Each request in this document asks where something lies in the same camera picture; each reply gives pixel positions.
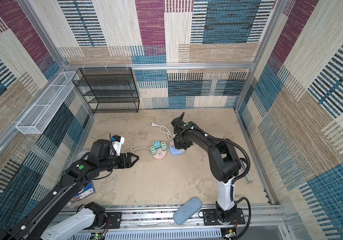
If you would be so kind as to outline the green plug adapter cube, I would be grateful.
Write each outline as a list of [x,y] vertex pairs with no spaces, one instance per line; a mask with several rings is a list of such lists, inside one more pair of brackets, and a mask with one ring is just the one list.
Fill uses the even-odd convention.
[[167,145],[166,145],[165,142],[161,142],[160,146],[161,146],[162,151],[166,151],[167,150]]

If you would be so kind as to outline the green plug adapter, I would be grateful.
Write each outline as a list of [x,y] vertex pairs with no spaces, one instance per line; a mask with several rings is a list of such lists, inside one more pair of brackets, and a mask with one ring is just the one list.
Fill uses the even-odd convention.
[[150,151],[153,156],[155,156],[157,153],[156,148],[154,146],[150,147]]

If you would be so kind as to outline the teal plug adapter cube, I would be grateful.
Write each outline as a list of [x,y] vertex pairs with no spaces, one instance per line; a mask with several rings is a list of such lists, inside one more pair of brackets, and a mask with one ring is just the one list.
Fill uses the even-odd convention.
[[160,144],[159,141],[154,142],[154,143],[153,143],[153,146],[154,146],[155,149],[161,148],[161,144]]

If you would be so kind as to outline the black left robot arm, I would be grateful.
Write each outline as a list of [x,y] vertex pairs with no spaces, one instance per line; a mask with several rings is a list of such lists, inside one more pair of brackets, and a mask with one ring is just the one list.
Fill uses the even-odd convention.
[[39,204],[8,230],[0,229],[0,240],[40,240],[48,225],[65,205],[99,173],[115,169],[128,169],[139,160],[132,153],[117,154],[110,140],[97,140],[91,151],[65,170],[59,183]]

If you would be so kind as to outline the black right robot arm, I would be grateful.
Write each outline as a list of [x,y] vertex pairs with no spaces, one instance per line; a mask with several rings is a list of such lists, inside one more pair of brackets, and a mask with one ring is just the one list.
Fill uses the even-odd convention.
[[240,145],[229,139],[216,138],[194,122],[184,122],[183,116],[184,113],[171,122],[174,147],[187,150],[196,144],[206,151],[211,173],[218,181],[216,214],[220,223],[228,223],[235,217],[236,205],[241,202],[234,199],[235,182],[249,173],[249,156]]

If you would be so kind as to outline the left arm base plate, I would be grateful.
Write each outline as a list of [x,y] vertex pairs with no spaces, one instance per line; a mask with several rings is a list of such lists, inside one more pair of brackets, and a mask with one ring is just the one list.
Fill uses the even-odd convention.
[[111,230],[119,229],[121,223],[122,212],[99,212],[94,213],[89,211],[81,211],[79,217],[76,218],[79,224],[79,230]]

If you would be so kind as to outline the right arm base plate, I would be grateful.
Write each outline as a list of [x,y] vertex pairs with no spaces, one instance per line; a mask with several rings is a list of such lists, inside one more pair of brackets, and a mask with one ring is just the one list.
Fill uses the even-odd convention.
[[244,225],[246,223],[242,209],[233,208],[229,211],[221,209],[204,209],[198,215],[203,218],[205,226],[216,225]]

